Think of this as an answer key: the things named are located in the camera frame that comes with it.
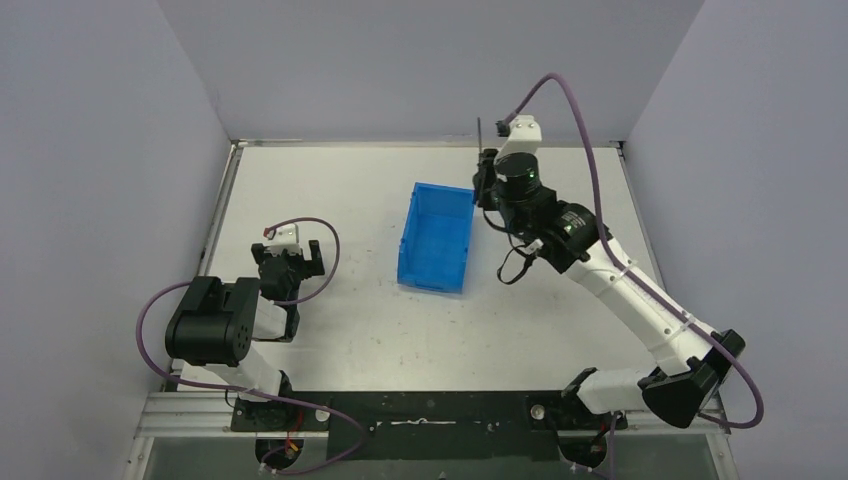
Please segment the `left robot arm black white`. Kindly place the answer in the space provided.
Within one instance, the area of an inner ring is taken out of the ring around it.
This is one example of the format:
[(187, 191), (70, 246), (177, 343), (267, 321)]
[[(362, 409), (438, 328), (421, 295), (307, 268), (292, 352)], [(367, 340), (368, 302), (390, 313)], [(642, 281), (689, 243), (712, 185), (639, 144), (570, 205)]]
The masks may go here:
[(289, 396), (287, 374), (258, 351), (258, 342), (288, 343), (297, 333), (303, 281), (323, 276), (320, 242), (255, 243), (251, 255), (256, 277), (225, 283), (197, 276), (189, 284), (165, 333), (167, 353), (206, 369), (238, 391), (242, 400), (259, 402), (257, 417), (273, 431), (289, 428), (297, 404)]

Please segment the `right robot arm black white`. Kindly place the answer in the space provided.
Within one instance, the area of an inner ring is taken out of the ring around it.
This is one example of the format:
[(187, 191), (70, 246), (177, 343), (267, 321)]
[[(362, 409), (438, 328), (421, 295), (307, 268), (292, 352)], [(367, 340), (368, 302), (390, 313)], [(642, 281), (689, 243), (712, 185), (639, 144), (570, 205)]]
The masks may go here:
[(685, 314), (588, 208), (542, 185), (538, 166), (531, 153), (500, 157), (483, 150), (473, 176), (475, 204), (500, 213), (497, 229), (524, 271), (539, 259), (548, 262), (606, 306), (655, 362), (649, 370), (584, 369), (562, 392), (565, 419), (585, 429), (605, 414), (647, 410), (668, 425), (689, 427), (726, 379), (744, 339)]

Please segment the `blue plastic bin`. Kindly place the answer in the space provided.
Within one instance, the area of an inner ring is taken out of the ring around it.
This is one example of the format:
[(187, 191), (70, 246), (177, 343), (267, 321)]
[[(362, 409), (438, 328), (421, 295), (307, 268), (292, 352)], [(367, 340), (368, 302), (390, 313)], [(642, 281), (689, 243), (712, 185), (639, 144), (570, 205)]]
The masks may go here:
[(449, 294), (463, 290), (473, 200), (469, 189), (414, 185), (398, 250), (399, 284)]

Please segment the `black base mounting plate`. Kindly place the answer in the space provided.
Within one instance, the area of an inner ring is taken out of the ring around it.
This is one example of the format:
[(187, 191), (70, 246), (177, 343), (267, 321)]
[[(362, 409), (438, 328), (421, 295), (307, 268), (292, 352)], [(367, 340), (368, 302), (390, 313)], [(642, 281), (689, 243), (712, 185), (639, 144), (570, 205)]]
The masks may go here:
[(325, 440), (326, 458), (489, 460), (560, 458), (599, 465), (622, 415), (593, 414), (573, 394), (547, 391), (295, 392), (299, 405), (236, 399), (230, 428), (258, 435), (256, 454)]

